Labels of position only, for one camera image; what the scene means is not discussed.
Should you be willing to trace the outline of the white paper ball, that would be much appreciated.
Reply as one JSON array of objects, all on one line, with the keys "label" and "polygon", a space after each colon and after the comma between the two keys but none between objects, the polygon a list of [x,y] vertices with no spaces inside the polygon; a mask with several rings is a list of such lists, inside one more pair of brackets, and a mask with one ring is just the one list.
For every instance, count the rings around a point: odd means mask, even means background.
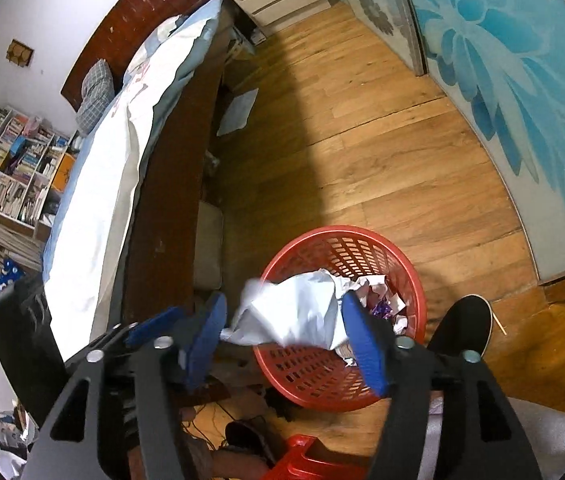
[{"label": "white paper ball", "polygon": [[357,278],[355,281],[356,295],[363,307],[370,313],[370,309],[381,299],[386,298],[392,306],[393,318],[391,322],[395,335],[404,335],[408,327],[406,302],[401,299],[398,292],[394,292],[385,275],[368,275]]}]

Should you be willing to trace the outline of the large white paper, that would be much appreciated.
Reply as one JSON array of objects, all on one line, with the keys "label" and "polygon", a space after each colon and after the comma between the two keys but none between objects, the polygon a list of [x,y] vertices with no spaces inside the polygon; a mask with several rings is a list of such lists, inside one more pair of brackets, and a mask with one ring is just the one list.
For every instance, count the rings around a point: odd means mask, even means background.
[{"label": "large white paper", "polygon": [[345,292],[355,281],[327,270],[296,274],[276,284],[250,280],[220,339],[238,346],[278,344],[333,350],[348,342],[342,318]]}]

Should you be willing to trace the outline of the purple wrapper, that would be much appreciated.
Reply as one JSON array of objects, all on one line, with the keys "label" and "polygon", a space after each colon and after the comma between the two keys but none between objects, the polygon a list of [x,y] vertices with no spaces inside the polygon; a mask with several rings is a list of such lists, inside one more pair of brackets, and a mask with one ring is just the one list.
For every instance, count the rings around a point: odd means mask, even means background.
[{"label": "purple wrapper", "polygon": [[389,300],[383,298],[379,300],[371,309],[370,313],[376,318],[382,318],[383,320],[390,320],[393,318],[392,306]]}]

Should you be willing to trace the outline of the red plastic trash basket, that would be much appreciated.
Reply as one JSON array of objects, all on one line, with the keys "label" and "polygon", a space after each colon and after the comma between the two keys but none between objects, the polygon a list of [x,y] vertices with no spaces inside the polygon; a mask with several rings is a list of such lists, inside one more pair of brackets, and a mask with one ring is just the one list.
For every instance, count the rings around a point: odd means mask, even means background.
[{"label": "red plastic trash basket", "polygon": [[302,408],[350,412],[378,398],[349,347],[342,302],[352,292],[395,333],[423,341],[427,301],[406,257],[383,236],[355,226],[324,226],[289,244],[269,262],[247,302],[248,343],[269,382]]}]

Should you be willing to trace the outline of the wooden bed with headboard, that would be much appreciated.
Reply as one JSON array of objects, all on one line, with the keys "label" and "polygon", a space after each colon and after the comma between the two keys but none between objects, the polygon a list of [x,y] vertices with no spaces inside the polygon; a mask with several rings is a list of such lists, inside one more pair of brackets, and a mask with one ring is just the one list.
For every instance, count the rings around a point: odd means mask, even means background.
[{"label": "wooden bed with headboard", "polygon": [[[90,38],[63,86],[78,104],[78,81],[89,62],[103,58],[116,94],[134,52],[165,18],[188,16],[210,0],[119,0]],[[138,204],[115,275],[106,329],[139,322],[194,301],[194,243],[205,152],[211,139],[216,97],[232,29],[232,6],[224,0],[212,46],[194,72],[153,148],[140,183]]]}]

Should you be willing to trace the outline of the black shoe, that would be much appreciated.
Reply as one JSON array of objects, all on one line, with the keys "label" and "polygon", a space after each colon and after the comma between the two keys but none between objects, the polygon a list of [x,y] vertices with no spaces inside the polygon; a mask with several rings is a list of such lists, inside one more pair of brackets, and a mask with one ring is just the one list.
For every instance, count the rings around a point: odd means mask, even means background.
[{"label": "black shoe", "polygon": [[493,309],[485,298],[476,294],[463,296],[448,309],[427,348],[442,356],[462,356],[465,351],[484,356],[493,325]]}]

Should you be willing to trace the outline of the cluttered junk pile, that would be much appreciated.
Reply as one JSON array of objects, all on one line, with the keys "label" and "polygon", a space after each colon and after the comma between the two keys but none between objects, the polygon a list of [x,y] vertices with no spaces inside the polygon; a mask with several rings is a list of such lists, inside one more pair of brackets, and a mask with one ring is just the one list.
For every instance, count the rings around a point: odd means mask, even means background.
[{"label": "cluttered junk pile", "polygon": [[0,411],[0,473],[20,479],[40,427],[20,401],[12,404],[11,411]]}]

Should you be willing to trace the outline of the cream patterned blanket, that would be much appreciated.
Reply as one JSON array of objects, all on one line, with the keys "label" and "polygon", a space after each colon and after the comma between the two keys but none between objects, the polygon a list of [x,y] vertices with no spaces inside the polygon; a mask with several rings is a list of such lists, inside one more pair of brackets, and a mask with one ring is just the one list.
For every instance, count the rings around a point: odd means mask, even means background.
[{"label": "cream patterned blanket", "polygon": [[115,275],[153,148],[220,24],[224,0],[165,18],[141,42],[86,136],[43,254],[51,330],[68,358],[106,329]]}]

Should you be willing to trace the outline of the blue moon pattern blanket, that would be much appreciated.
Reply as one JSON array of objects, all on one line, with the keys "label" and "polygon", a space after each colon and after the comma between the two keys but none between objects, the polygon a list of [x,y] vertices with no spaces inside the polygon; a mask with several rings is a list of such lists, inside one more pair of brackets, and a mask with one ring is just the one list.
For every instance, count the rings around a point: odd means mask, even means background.
[{"label": "blue moon pattern blanket", "polygon": [[11,258],[5,258],[0,269],[0,291],[25,276],[25,270]]}]

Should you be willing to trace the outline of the paper sheet on floor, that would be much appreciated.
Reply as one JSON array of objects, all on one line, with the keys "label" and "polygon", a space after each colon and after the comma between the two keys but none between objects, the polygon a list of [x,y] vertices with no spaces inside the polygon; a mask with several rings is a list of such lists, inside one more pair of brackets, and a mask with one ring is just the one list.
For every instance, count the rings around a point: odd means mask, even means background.
[{"label": "paper sheet on floor", "polygon": [[227,134],[243,129],[249,120],[251,110],[258,97],[258,89],[250,90],[241,96],[236,96],[229,104],[220,126],[218,127],[217,136],[227,136]]}]

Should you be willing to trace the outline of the white bookshelf with books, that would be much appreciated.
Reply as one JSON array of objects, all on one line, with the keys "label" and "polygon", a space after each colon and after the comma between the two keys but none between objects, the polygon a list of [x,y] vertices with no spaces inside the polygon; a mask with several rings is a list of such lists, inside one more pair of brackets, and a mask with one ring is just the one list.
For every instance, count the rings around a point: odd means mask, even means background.
[{"label": "white bookshelf with books", "polygon": [[47,240],[81,144],[76,132],[0,107],[0,224]]}]

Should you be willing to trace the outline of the grey trouser leg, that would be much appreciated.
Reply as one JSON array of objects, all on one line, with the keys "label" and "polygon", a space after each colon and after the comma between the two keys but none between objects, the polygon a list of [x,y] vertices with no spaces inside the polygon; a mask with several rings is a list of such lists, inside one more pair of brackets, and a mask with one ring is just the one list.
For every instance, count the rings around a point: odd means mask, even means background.
[{"label": "grey trouser leg", "polygon": [[[565,473],[565,413],[514,398],[509,398],[509,402],[529,438],[543,478],[560,479]],[[419,479],[434,477],[441,440],[443,408],[442,393],[433,393]]]}]

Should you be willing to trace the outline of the grey plaid pillow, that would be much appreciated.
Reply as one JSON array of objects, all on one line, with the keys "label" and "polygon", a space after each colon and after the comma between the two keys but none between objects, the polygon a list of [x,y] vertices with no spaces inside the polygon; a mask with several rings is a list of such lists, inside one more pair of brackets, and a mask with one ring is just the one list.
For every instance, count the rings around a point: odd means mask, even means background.
[{"label": "grey plaid pillow", "polygon": [[114,99],[114,82],[109,64],[100,58],[83,79],[82,102],[76,113],[77,131],[88,136]]}]

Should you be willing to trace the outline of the glass sliding wardrobe doors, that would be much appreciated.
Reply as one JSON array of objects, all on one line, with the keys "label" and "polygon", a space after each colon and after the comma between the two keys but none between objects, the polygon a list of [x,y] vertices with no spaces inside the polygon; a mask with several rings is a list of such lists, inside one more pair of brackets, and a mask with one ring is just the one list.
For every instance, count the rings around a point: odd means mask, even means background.
[{"label": "glass sliding wardrobe doors", "polygon": [[565,275],[565,0],[340,0],[429,75],[506,185],[536,274]]}]

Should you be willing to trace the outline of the left wall lamp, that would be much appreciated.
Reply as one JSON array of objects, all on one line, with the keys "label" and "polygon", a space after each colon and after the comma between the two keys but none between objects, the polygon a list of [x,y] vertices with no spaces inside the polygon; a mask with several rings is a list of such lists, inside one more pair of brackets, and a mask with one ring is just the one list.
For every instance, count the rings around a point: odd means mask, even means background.
[{"label": "left wall lamp", "polygon": [[18,40],[11,40],[6,52],[6,59],[19,67],[28,67],[31,64],[34,50]]}]

